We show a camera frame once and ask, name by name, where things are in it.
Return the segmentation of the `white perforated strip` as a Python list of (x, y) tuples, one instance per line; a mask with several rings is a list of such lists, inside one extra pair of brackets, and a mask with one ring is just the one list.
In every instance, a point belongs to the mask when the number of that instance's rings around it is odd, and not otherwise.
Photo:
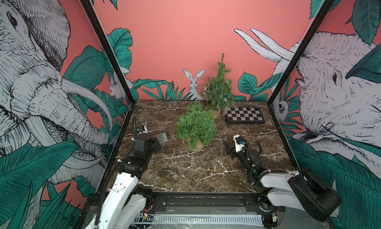
[(261, 215), (154, 215), (136, 217), (135, 225), (241, 225), (263, 227)]

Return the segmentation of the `small chessboard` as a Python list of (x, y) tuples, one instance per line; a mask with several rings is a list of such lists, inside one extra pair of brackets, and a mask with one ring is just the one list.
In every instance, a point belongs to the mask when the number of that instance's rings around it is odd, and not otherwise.
[(257, 107), (231, 107), (227, 109), (227, 124), (264, 124), (261, 109)]

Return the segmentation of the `mini christmas tree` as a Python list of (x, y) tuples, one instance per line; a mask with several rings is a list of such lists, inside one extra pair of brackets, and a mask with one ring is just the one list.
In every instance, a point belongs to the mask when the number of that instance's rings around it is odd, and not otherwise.
[(176, 136), (186, 141), (192, 151), (199, 148), (198, 142), (202, 147), (210, 144), (216, 134), (214, 117), (200, 101), (194, 101), (187, 107), (186, 113), (179, 116)]
[(214, 119), (220, 116), (222, 110), (232, 106), (235, 100), (235, 95), (232, 93), (232, 81), (226, 79), (230, 69), (227, 69), (224, 63), (224, 53), (218, 62), (217, 72), (217, 75), (209, 78), (202, 92), (202, 96), (207, 100), (207, 108)]

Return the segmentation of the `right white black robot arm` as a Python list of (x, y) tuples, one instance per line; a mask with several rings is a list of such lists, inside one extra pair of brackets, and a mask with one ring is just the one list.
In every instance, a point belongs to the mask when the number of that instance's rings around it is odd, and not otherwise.
[(233, 142), (233, 146), (224, 144), (226, 154), (238, 159), (251, 186), (264, 187), (262, 192), (246, 199), (245, 204), (262, 214), (265, 228), (277, 227), (278, 213), (285, 208), (302, 210), (319, 222), (325, 222), (339, 208), (341, 196), (311, 169), (266, 169), (262, 166), (261, 149), (251, 149), (241, 135), (235, 135)]

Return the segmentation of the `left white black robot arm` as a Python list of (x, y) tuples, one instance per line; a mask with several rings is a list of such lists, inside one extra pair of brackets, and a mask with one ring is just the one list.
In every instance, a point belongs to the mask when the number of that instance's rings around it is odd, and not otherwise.
[(87, 229), (128, 229), (140, 214), (153, 208), (152, 190), (139, 186), (153, 154), (162, 150), (158, 138), (145, 125), (137, 128), (133, 117), (134, 143), (119, 162), (120, 169), (112, 188), (104, 187), (94, 218)]

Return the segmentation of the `black right frame post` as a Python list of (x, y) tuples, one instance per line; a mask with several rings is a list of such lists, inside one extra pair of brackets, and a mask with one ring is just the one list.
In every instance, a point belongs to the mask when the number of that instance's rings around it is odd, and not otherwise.
[(323, 22), (324, 18), (326, 17), (327, 13), (329, 12), (330, 8), (332, 7), (335, 0), (323, 0), (321, 5), (319, 6), (319, 9), (313, 18), (311, 24), (309, 25), (309, 28), (307, 29), (305, 35), (303, 36), (303, 39), (300, 42), (299, 47), (297, 48), (296, 52), (294, 53), (293, 57), (291, 58), (286, 70), (281, 76), (281, 79), (279, 80), (274, 92), (270, 96), (270, 98), (267, 101), (267, 105), (270, 106), (275, 101), (276, 97), (278, 96), (279, 92), (281, 91), (282, 87), (286, 83), (287, 79), (290, 77), (291, 73), (296, 67), (296, 64), (302, 57), (304, 51), (308, 47), (310, 41), (312, 40), (314, 34), (317, 32), (319, 26)]

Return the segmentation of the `black frame post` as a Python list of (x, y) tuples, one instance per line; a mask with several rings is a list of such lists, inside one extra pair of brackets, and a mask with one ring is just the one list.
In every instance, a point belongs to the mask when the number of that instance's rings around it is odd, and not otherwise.
[(286, 83), (287, 79), (290, 77), (291, 73), (296, 67), (296, 64), (302, 57), (304, 51), (308, 47), (310, 41), (312, 40), (314, 34), (317, 32), (319, 26), (323, 22), (324, 18), (326, 17), (327, 13), (329, 12), (330, 8), (332, 7), (335, 0), (323, 0), (321, 5), (319, 6), (319, 9), (313, 18), (311, 24), (309, 25), (309, 28), (307, 29), (305, 35), (303, 36), (303, 39), (300, 42), (299, 47), (297, 48), (296, 52), (294, 53), (293, 57), (291, 58), (286, 70), (281, 76), (281, 79), (279, 80), (274, 92), (270, 96), (270, 98), (267, 101), (267, 105), (270, 106), (275, 101), (276, 97), (278, 96), (279, 92), (281, 91), (282, 87)]
[(101, 43), (101, 46), (104, 50), (104, 52), (106, 53), (106, 56), (107, 58), (109, 59), (110, 61), (110, 64), (114, 70), (114, 72), (116, 73), (117, 77), (118, 77), (118, 80), (120, 81), (120, 84), (123, 88), (123, 91), (124, 93), (126, 94), (126, 97), (127, 97), (127, 100), (130, 102), (131, 105), (134, 105), (136, 103), (136, 101), (134, 100), (134, 97), (126, 83), (126, 79), (124, 77), (124, 75), (122, 74), (121, 72), (121, 69), (120, 69), (120, 65), (117, 61), (117, 58), (111, 48), (111, 45), (108, 41), (108, 38), (106, 36), (106, 34), (104, 33), (104, 30), (101, 26), (101, 23), (96, 15), (96, 12), (92, 6), (92, 3), (90, 2), (90, 0), (79, 0), (100, 43)]

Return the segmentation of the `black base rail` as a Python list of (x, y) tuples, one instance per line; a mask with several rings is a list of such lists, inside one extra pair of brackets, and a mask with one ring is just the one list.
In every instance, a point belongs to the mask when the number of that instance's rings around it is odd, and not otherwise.
[(247, 212), (259, 214), (279, 212), (280, 207), (272, 206), (264, 193), (245, 192), (154, 192), (139, 188), (132, 195), (147, 198), (144, 207), (150, 213), (169, 212), (171, 207), (228, 207), (245, 208)]

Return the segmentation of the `black left frame post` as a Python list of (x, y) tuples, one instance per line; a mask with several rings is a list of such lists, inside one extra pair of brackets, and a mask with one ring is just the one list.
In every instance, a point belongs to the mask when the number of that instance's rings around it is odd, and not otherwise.
[(100, 43), (101, 43), (101, 46), (104, 50), (104, 52), (106, 53), (106, 56), (107, 58), (109, 59), (110, 61), (110, 64), (114, 70), (114, 72), (116, 73), (117, 77), (118, 77), (118, 80), (120, 81), (120, 84), (123, 88), (123, 91), (124, 93), (126, 94), (126, 97), (127, 97), (127, 100), (130, 102), (131, 105), (134, 105), (136, 103), (136, 101), (134, 100), (134, 97), (126, 83), (126, 79), (124, 77), (124, 75), (122, 74), (121, 72), (121, 69), (120, 69), (120, 65), (117, 61), (117, 58), (111, 48), (111, 45), (108, 41), (108, 38), (106, 36), (106, 34), (104, 33), (104, 30), (101, 26), (101, 23), (96, 15), (96, 12), (92, 6), (92, 3), (90, 2), (90, 0), (79, 0)]

